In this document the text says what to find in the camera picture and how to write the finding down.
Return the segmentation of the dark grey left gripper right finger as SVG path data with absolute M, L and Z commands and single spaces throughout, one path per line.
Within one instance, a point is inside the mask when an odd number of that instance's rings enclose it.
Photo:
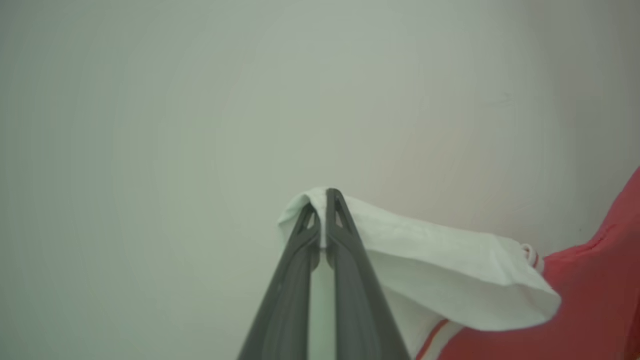
M 336 360 L 412 360 L 345 196 L 326 191 L 327 255 L 334 271 Z

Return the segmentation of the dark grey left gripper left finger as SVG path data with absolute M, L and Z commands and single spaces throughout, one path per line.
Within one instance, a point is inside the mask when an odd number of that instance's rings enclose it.
M 312 275 L 322 224 L 308 203 L 298 216 L 237 360 L 308 360 Z

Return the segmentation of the red and white jersey shirt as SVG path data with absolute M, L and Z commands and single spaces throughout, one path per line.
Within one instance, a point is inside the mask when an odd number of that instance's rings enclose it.
M 591 240 L 547 256 L 345 200 L 414 360 L 640 360 L 640 168 Z

